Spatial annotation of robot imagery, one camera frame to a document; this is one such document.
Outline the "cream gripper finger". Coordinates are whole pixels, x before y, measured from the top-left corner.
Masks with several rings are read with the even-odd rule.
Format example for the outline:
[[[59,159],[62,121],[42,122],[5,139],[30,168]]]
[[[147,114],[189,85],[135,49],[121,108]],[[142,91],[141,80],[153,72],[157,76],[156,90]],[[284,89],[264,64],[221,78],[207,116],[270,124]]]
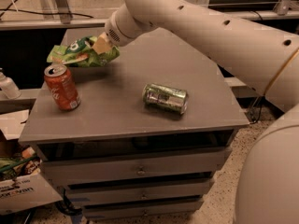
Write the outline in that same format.
[[[92,49],[97,54],[102,54],[102,53],[108,52],[112,48],[113,48],[113,44],[109,40],[108,35],[106,33],[100,34],[92,46]]]

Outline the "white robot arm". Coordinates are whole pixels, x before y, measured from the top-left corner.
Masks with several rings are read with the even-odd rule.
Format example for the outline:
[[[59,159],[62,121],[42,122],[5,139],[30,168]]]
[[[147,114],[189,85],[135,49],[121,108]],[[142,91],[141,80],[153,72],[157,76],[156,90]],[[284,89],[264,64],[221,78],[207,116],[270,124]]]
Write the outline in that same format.
[[[184,0],[124,0],[93,49],[125,46],[158,27],[228,69],[283,111],[243,165],[234,224],[299,224],[299,36]]]

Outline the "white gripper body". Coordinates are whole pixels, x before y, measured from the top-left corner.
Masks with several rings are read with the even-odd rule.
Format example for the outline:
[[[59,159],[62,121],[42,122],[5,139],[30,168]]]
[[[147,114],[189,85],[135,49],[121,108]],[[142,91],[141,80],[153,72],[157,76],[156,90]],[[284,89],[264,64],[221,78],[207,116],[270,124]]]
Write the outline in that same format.
[[[105,24],[105,31],[109,40],[117,46],[126,46],[140,35],[147,33],[150,27],[136,20],[123,4],[115,11]]]

